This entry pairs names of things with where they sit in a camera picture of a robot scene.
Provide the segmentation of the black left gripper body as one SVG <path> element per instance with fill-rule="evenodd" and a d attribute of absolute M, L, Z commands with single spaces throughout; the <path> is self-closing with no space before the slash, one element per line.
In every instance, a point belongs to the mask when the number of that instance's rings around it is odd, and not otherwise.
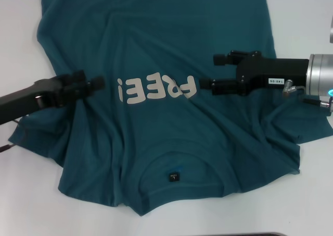
<path fill-rule="evenodd" d="M 56 107 L 67 76 L 42 79 L 23 90 L 1 97 L 1 124 L 36 111 Z"/>

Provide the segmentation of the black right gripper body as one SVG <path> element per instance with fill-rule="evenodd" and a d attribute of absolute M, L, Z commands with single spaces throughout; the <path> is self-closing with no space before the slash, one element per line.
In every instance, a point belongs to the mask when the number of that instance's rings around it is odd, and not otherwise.
<path fill-rule="evenodd" d="M 250 55 L 236 67 L 237 93 L 248 95 L 256 89 L 283 89 L 290 80 L 305 87 L 308 59 L 266 58 Z"/>

